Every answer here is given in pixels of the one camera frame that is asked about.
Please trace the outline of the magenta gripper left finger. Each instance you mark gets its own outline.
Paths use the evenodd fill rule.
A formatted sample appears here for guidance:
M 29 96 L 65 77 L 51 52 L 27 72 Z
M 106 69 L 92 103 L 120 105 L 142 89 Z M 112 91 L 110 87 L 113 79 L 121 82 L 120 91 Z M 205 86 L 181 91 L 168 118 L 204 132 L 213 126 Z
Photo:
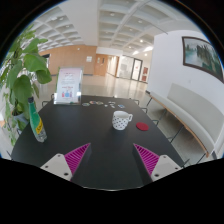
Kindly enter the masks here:
M 73 149 L 67 154 L 58 153 L 42 165 L 41 169 L 70 181 L 89 147 L 90 143 L 87 143 Z

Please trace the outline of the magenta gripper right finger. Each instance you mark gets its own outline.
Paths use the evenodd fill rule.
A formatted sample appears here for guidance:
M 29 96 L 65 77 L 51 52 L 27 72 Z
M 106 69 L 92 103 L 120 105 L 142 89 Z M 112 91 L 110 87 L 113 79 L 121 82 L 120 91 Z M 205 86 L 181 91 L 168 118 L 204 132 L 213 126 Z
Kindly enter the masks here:
M 168 155 L 159 156 L 138 144 L 134 144 L 134 148 L 136 149 L 148 175 L 153 181 L 157 181 L 181 170 L 181 167 Z

